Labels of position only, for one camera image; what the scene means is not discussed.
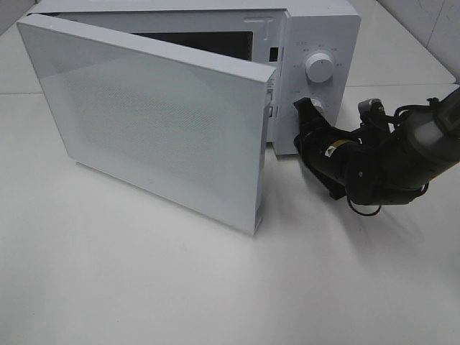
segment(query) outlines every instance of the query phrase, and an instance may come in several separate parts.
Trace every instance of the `tile grout line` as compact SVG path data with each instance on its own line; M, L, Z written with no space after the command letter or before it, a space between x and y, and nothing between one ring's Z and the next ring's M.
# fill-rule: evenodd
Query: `tile grout line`
M435 30L436 30L436 26L438 25L439 17L441 16L441 13L442 13L442 11L444 9L444 6L446 5L446 1L447 0L443 1L443 5L441 6L441 9L439 10L438 16L436 17L436 21L434 22L434 25L433 25L433 31L431 32L430 38L428 38L428 41L426 43L426 49L428 49L428 47L430 45L431 38L433 37L433 34L434 34Z

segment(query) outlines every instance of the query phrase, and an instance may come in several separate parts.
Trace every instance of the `table surface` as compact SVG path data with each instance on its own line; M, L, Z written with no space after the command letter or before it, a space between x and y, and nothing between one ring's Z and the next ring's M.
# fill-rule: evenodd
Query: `table surface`
M14 35L0 93L32 94L0 95L0 344L460 342L460 167L361 218L268 149L251 238L71 160ZM429 84L348 87L338 126L456 87Z

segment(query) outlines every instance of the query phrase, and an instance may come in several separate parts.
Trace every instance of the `wall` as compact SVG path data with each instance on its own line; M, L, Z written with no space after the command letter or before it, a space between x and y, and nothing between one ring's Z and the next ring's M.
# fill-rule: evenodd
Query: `wall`
M379 0L460 83L460 0Z
M0 35L33 4L35 0L0 0Z

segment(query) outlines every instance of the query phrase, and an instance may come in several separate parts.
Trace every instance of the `yellow label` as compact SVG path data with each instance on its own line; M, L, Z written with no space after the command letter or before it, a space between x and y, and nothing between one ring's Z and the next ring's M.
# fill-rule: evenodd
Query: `yellow label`
M353 140L348 140L348 139L340 139L334 142L324 153L326 157L331 158L334 152L343 144L346 144L347 142L353 142Z

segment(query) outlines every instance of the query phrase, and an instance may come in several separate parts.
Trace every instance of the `white knob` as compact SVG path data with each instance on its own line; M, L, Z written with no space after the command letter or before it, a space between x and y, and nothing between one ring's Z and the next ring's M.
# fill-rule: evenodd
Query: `white knob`
M321 115L324 115L324 106L323 106L323 102L321 102L319 99L312 99L311 100L311 103L313 104L313 106L315 107L315 109L321 114Z
M305 63L308 79L324 83L334 74L334 59L327 52L316 52Z

